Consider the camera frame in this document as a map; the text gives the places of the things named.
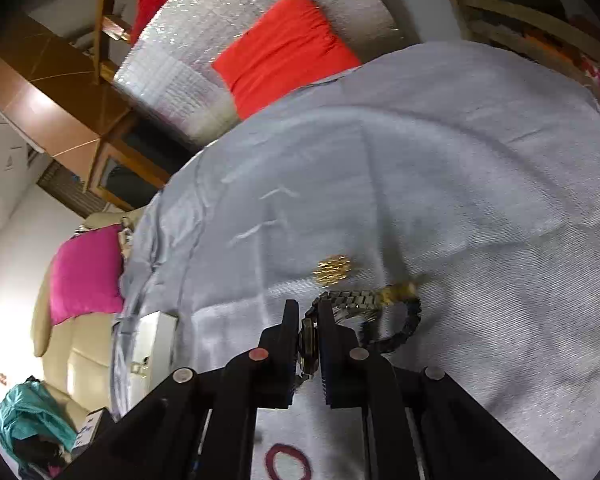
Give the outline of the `silver metal watch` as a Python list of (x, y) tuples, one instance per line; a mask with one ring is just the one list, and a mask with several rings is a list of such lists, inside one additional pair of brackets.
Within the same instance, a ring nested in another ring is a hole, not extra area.
[[(392, 284), (375, 290), (328, 290), (314, 299), (300, 324), (298, 357), (299, 373), (294, 388), (311, 380), (317, 371), (320, 337), (318, 336), (318, 307), (327, 302), (337, 324), (355, 318), (358, 320), (358, 342), (366, 349), (387, 354), (402, 347), (419, 326), (422, 304), (414, 282)], [(391, 336), (380, 336), (382, 315), (393, 306), (405, 309), (400, 330)]]

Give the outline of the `red cushion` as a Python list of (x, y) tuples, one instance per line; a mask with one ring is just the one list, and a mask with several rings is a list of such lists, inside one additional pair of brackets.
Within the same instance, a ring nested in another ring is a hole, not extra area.
[(241, 120), (360, 65), (313, 0), (278, 0), (212, 62)]

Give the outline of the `wooden cabinet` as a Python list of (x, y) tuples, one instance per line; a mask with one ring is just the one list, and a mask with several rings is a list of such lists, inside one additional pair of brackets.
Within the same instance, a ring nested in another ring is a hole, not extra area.
[(96, 80), (90, 58), (23, 13), (0, 32), (0, 113), (120, 209), (147, 205), (171, 177), (159, 131)]

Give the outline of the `teal shirt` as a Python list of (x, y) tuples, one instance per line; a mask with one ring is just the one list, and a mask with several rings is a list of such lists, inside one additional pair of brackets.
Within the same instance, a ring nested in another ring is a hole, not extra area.
[(16, 443), (32, 437), (50, 439), (70, 451), (76, 430), (46, 385), (30, 377), (1, 400), (0, 445), (20, 467), (27, 468), (31, 462), (16, 451)]

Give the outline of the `silver foil insulation board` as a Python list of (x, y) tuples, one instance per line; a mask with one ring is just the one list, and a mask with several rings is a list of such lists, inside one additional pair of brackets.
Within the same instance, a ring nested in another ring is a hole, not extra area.
[[(283, 0), (168, 0), (114, 75), (114, 86), (174, 140), (202, 148), (240, 121), (234, 78), (300, 32)], [(311, 0), (361, 62), (406, 47), (381, 0)]]

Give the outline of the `gold snowflake brooch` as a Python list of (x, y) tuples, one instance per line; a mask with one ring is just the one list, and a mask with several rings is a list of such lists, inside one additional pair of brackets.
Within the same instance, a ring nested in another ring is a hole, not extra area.
[(346, 280), (352, 271), (351, 259), (345, 255), (333, 255), (317, 263), (314, 280), (321, 286), (332, 286)]

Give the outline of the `beige leather sofa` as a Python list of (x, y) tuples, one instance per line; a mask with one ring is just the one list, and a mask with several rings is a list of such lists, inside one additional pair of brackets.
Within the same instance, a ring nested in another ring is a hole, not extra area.
[[(125, 260), (131, 252), (133, 231), (143, 213), (140, 208), (130, 212), (91, 214), (73, 237), (120, 224), (118, 240), (124, 269)], [(110, 405), (112, 326), (114, 317), (120, 312), (86, 314), (53, 325), (50, 320), (52, 262), (46, 270), (34, 306), (31, 324), (33, 354), (42, 362), (43, 384), (59, 403), (71, 426), (79, 429), (88, 413)]]

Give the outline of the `grey table cloth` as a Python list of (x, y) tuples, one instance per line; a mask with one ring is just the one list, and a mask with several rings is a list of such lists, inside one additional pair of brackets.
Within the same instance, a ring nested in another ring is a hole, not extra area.
[(129, 411), (140, 318), (178, 319), (174, 366), (257, 343), (288, 299), (415, 281), (393, 352), (442, 368), (557, 477), (600, 471), (600, 104), (473, 42), (428, 42), (301, 88), (192, 158), (150, 202), (121, 279), (110, 398)]

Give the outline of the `white jewelry tray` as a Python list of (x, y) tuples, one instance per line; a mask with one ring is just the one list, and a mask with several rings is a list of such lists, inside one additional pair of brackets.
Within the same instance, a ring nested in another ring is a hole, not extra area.
[(130, 366), (129, 408), (170, 374), (176, 324), (175, 316), (163, 312), (145, 315), (138, 322)]

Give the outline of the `wooden shelf table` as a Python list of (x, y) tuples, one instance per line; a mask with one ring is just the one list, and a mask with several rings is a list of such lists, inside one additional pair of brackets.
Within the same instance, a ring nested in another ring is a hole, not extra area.
[(465, 38), (502, 47), (590, 90), (600, 103), (600, 30), (560, 0), (450, 0)]

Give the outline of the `magenta pillow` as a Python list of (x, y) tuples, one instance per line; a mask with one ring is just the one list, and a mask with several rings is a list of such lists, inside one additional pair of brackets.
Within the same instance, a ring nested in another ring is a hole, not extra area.
[(50, 320), (122, 311), (120, 224), (84, 232), (59, 248), (50, 266)]

